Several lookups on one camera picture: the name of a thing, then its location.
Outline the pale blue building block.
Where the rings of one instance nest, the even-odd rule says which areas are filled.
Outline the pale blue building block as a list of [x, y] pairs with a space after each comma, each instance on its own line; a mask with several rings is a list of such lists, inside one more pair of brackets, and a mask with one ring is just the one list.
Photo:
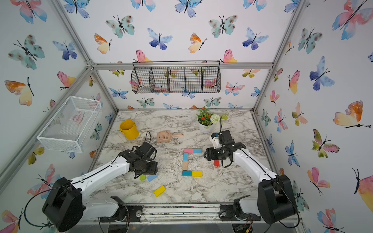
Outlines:
[[148, 180], [149, 182], [151, 182], [151, 181], [155, 180], [157, 177], [158, 177], [158, 174], [156, 174], [156, 175], [149, 175], [149, 176], [147, 177], [147, 180]]

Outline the small yellow building block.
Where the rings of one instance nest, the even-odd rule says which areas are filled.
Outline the small yellow building block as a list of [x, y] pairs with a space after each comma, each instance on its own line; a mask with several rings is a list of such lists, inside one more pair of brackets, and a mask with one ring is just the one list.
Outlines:
[[203, 171], [192, 171], [192, 177], [203, 177]]

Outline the light blue building block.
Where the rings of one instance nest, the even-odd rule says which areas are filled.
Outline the light blue building block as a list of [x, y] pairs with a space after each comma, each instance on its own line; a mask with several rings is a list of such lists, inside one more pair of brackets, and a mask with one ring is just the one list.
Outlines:
[[184, 153], [184, 155], [183, 155], [183, 161], [188, 161], [188, 159], [189, 159], [189, 153]]

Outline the natural wood building block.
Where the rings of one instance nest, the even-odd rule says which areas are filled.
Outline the natural wood building block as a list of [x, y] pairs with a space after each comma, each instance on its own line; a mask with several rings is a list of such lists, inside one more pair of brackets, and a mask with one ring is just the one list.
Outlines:
[[183, 171], [188, 170], [188, 161], [183, 161]]

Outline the teal building block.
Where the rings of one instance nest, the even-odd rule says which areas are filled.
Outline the teal building block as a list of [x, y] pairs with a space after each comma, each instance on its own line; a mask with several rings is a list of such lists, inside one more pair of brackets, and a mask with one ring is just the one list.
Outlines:
[[191, 170], [183, 170], [182, 171], [182, 176], [184, 176], [184, 177], [192, 177], [193, 176], [193, 171], [191, 171]]

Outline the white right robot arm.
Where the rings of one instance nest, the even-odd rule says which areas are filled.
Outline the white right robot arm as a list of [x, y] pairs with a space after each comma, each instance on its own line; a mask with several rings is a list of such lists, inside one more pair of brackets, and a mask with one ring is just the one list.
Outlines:
[[235, 142], [230, 131], [213, 133], [213, 146], [206, 149], [204, 158], [208, 161], [229, 160], [239, 165], [258, 185], [257, 197], [244, 196], [234, 200], [231, 214], [238, 220], [259, 216], [267, 224], [274, 224], [293, 215], [299, 215], [292, 184], [286, 175], [278, 175], [252, 156], [241, 142]]

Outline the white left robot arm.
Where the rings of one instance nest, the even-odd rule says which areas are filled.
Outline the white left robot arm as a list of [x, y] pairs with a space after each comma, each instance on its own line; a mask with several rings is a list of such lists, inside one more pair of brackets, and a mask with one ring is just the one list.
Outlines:
[[114, 160], [71, 180], [60, 178], [54, 182], [42, 208], [51, 224], [59, 232], [66, 232], [82, 220], [107, 218], [110, 222], [130, 223], [130, 211], [117, 196], [109, 201], [87, 201], [87, 198], [109, 181], [133, 172], [134, 178], [155, 175], [157, 150], [148, 142], [120, 152]]

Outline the yellow long building block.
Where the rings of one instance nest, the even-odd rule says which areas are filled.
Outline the yellow long building block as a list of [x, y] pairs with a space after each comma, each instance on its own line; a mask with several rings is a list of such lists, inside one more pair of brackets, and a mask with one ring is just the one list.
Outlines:
[[165, 186], [161, 186], [160, 188], [158, 188], [155, 192], [154, 192], [154, 194], [155, 194], [155, 196], [156, 197], [159, 197], [161, 194], [163, 194], [164, 192], [166, 191], [166, 188], [165, 188]]

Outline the white flower pot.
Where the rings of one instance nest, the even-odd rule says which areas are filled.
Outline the white flower pot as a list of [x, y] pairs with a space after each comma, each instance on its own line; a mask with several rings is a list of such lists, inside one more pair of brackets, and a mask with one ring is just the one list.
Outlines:
[[205, 125], [201, 124], [200, 122], [198, 122], [198, 123], [199, 123], [200, 131], [204, 134], [210, 134], [214, 130], [214, 124], [211, 124], [209, 126], [205, 126]]

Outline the beige plastic slotted scoop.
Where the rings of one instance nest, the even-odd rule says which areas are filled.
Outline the beige plastic slotted scoop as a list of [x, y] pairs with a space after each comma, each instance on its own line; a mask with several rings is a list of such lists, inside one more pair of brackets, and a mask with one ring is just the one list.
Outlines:
[[184, 134], [172, 134], [170, 131], [160, 131], [157, 133], [157, 143], [167, 143], [173, 138], [182, 137]]

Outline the yellow cup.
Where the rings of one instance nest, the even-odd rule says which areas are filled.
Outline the yellow cup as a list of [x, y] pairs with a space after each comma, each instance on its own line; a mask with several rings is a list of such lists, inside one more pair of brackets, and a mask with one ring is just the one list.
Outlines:
[[126, 120], [119, 126], [120, 131], [128, 140], [135, 140], [139, 137], [137, 125], [132, 120]]

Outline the artificial green flower plant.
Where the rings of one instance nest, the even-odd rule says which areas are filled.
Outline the artificial green flower plant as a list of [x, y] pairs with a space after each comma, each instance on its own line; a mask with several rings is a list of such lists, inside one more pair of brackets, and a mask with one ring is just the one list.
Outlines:
[[224, 121], [229, 119], [228, 114], [213, 114], [210, 112], [210, 110], [206, 107], [203, 107], [202, 109], [198, 110], [197, 114], [197, 120], [198, 122], [206, 127], [211, 127], [214, 124], [220, 124], [223, 123]]

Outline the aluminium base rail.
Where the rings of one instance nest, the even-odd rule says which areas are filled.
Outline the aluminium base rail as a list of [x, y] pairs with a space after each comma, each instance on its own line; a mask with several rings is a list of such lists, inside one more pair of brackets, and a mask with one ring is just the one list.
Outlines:
[[197, 223], [265, 223], [254, 211], [237, 217], [234, 203], [130, 203], [126, 205], [130, 225]]

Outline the white mesh wall basket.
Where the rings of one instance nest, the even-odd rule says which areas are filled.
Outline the white mesh wall basket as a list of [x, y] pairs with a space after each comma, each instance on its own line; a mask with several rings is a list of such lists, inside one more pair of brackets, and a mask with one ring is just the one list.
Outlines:
[[37, 140], [48, 150], [82, 153], [83, 141], [101, 109], [99, 100], [69, 96], [37, 135]]

